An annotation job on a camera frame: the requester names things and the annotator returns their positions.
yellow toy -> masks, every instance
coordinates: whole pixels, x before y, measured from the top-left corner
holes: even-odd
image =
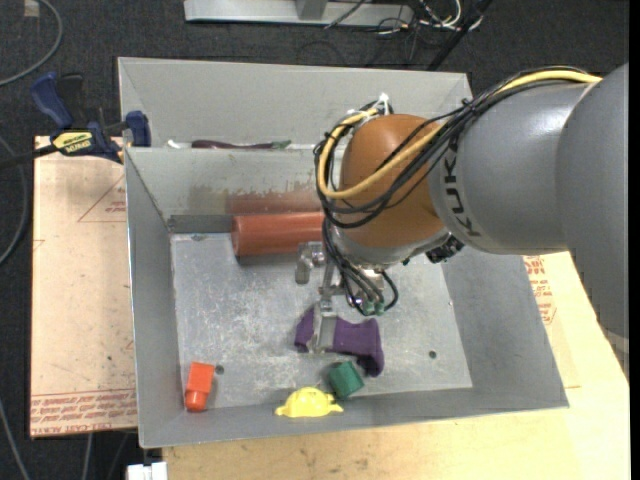
[[[301,388],[294,391],[286,403],[276,409],[276,415],[289,418],[317,418],[330,412],[342,412],[342,407],[335,403],[333,395],[317,388]]]

purple cloth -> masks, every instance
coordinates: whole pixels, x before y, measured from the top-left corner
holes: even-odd
[[[375,318],[359,324],[338,318],[331,351],[357,356],[358,364],[371,377],[377,377],[384,369],[382,340]]]
[[[296,339],[294,345],[301,352],[309,352],[307,343],[313,338],[313,308],[307,311],[296,327]]]
[[[307,344],[313,338],[313,309],[307,311],[298,322],[294,344],[302,352],[308,352]],[[384,352],[380,328],[375,318],[352,324],[338,317],[329,352],[356,356],[357,363],[371,377],[377,377],[384,369]]]

yellow object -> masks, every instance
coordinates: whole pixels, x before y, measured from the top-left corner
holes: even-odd
[[[530,82],[537,82],[540,80],[567,80],[567,81],[578,82],[578,83],[596,83],[602,80],[602,78],[593,76],[593,75],[588,75],[585,73],[579,73],[577,71],[565,70],[565,69],[547,70],[547,71],[540,71],[538,73],[532,73],[529,75],[523,75],[520,78],[512,80],[511,82],[506,84],[504,87],[500,88],[497,92],[506,91],[509,89],[513,89],[514,87],[518,87],[520,85],[524,85]],[[362,180],[357,185],[350,187],[346,190],[340,190],[340,191],[330,190],[327,184],[325,183],[323,173],[326,170],[327,161],[329,160],[329,151],[333,147],[333,143],[337,140],[337,137],[340,136],[340,133],[342,133],[342,131],[347,126],[357,123],[358,121],[361,121],[362,119],[364,119],[366,115],[375,114],[375,112],[373,112],[373,114],[371,113],[372,110],[373,109],[369,109],[369,111],[367,111],[366,113],[361,113],[356,116],[345,119],[333,130],[333,132],[329,136],[329,139],[327,140],[327,143],[322,149],[322,152],[320,153],[320,158],[318,160],[317,182],[318,182],[318,188],[326,197],[329,197],[331,199],[349,199],[351,197],[354,197],[360,194],[365,189],[369,188],[373,183],[377,182],[378,180],[386,176],[387,173],[389,173],[391,170],[396,169],[396,167],[402,162],[404,162],[407,158],[411,158],[412,155],[414,155],[416,152],[418,152],[420,149],[426,146],[431,141],[431,139],[435,137],[435,135],[440,131],[440,128],[442,128],[443,126],[442,124],[438,125],[438,128],[434,129],[431,133],[428,133],[424,137],[421,137],[411,147],[407,148],[405,151],[403,151],[399,155],[396,155],[390,162],[384,165],[384,167],[380,168],[379,170],[374,172],[371,176]]]
[[[91,134],[85,131],[61,133],[52,142],[56,148],[64,149],[67,154],[76,153],[81,149],[89,149],[93,145]]]
[[[330,412],[342,412],[342,407],[335,403],[333,395],[317,388],[301,388],[294,391],[286,403],[276,409],[276,415],[289,418],[317,418]]]

blue clamp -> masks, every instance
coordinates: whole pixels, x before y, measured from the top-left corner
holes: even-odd
[[[151,146],[151,132],[146,116],[140,111],[129,112],[124,122],[111,126],[85,116],[82,76],[67,75],[60,80],[54,72],[46,73],[31,85],[31,97],[38,109],[56,123],[50,136],[51,144],[66,156],[97,156],[121,162],[122,148],[111,139],[111,133],[130,129],[133,145]]]

yellow cable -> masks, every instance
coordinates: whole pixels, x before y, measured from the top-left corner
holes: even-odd
[[[516,78],[515,80],[506,84],[497,92],[506,91],[509,89],[513,89],[514,87],[518,87],[520,85],[524,85],[531,82],[538,82],[542,80],[569,80],[572,82],[579,82],[579,83],[595,83],[602,80],[602,78],[593,76],[593,75],[587,75],[577,71],[569,71],[569,70],[540,71],[538,73],[524,75],[520,78]],[[327,144],[324,146],[322,153],[320,154],[320,159],[318,161],[318,174],[316,176],[316,179],[317,179],[318,188],[320,189],[320,192],[322,192],[322,194],[328,198],[349,199],[365,191],[371,185],[373,185],[374,183],[382,179],[384,176],[386,176],[392,169],[396,168],[398,164],[404,162],[407,158],[410,158],[411,155],[413,155],[415,152],[417,152],[418,150],[426,146],[431,141],[431,139],[433,139],[433,137],[440,131],[440,129],[443,126],[442,124],[438,125],[436,129],[434,129],[424,137],[420,138],[420,140],[414,143],[411,147],[407,148],[402,153],[394,157],[384,167],[374,172],[373,174],[371,174],[369,177],[362,180],[357,185],[354,185],[353,187],[348,188],[346,190],[338,190],[338,191],[330,190],[324,181],[324,172],[327,165],[327,161],[329,159],[329,151],[331,150],[331,146],[333,145],[333,142],[335,142],[337,139],[337,137],[335,137],[334,135],[339,136],[346,126],[360,121],[361,119],[363,119],[363,117],[364,116],[362,114],[358,114],[357,116],[353,116],[342,121],[342,123],[340,123],[336,128],[334,128],[334,130],[331,133],[331,136],[327,140]]]
[[[530,75],[524,75],[520,78],[509,82],[498,92],[507,91],[518,87],[520,85],[528,84],[531,82],[539,82],[541,80],[569,80],[571,82],[581,82],[586,84],[592,84],[602,80],[599,76],[587,75],[585,73],[579,73],[578,71],[568,70],[554,70],[554,71],[540,71],[539,73],[532,73]]]

